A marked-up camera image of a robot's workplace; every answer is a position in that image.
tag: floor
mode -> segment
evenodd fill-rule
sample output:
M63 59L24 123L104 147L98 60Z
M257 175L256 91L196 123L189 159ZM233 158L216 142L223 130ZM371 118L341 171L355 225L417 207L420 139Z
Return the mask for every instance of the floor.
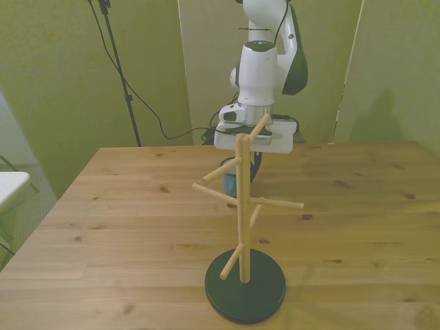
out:
M29 173L31 182L40 190L36 192L28 186L14 205L5 213L0 214L1 224L12 235L8 237L6 233L0 232L0 240L8 243L10 249L16 252L55 205L56 198L40 166L15 166L20 171ZM10 171L10 169L6 165L0 165L0 171ZM0 247L0 271L11 257Z

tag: chair leg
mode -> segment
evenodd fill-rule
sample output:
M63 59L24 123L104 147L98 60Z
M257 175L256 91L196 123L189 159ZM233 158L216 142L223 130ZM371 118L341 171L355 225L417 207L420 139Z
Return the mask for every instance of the chair leg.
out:
M14 236L11 234L11 232L0 221L0 233L1 232L4 232L6 234L6 236L8 237L9 241L14 239Z
M4 244L1 243L1 242L0 242L0 246L1 246L3 249L5 249L6 251L8 251L9 253L11 253L13 256L15 255L15 253L14 253L10 248L8 248L6 245L4 245Z

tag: blue object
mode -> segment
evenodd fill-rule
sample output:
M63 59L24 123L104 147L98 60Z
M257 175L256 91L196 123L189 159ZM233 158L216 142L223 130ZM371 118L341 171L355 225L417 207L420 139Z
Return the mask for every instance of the blue object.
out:
M262 153L255 153L254 163L250 163L250 183L252 183L256 177L256 174L260 168ZM227 158L222 161L220 166L233 160L234 158ZM235 168L229 170L227 173L223 175L223 189L225 190L225 194L227 196L231 196L237 198L237 175L235 173Z

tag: metal stand pole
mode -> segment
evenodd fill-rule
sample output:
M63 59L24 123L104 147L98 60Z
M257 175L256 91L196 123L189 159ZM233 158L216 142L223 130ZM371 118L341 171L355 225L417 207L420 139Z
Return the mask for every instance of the metal stand pole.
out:
M0 243L0 246L1 246L3 249L5 249L6 251L8 251L9 253L11 253L13 256L15 255L15 253L14 253L10 248L8 248L6 245Z
M142 146L140 141L138 127L135 121L135 115L133 112L133 107L131 106L131 101L133 100L133 96L131 96L127 90L127 84L125 82L124 74L122 73L122 66L119 60L118 49L116 48L115 39L113 37L113 31L111 30L110 20L109 20L109 11L107 8L110 8L110 0L99 0L99 6L101 8L101 13L104 15L105 23L107 24L107 30L109 31L111 46L113 47L113 52L115 53L116 65L118 66L119 75L121 77L122 87L124 88L124 95L126 105L129 108L131 124L133 125L133 130L135 131L137 146Z

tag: white chair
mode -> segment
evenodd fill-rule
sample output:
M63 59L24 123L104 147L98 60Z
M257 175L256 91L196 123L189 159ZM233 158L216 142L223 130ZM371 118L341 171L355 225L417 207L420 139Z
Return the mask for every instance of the white chair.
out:
M30 182L30 175L26 172L0 172L0 216L13 201L21 194ZM0 221L0 230L5 232L10 239L14 237L6 230ZM0 242L0 246L9 253L14 254L7 246Z

